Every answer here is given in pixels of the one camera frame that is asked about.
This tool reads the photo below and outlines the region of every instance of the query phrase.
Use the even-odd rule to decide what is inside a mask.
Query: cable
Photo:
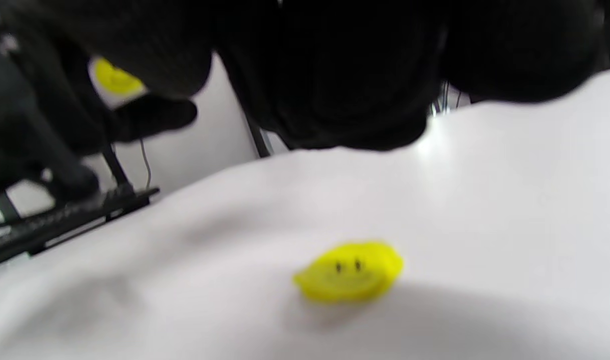
[[[458,109],[458,107],[460,106],[460,96],[462,96],[462,94],[462,91],[458,92],[458,98],[456,99],[456,109]]]
[[[149,189],[149,186],[151,185],[151,166],[149,166],[149,159],[147,159],[147,151],[145,151],[145,141],[142,139],[142,137],[140,138],[140,152],[143,155],[143,161],[145,162],[145,167],[147,168],[146,188]]]

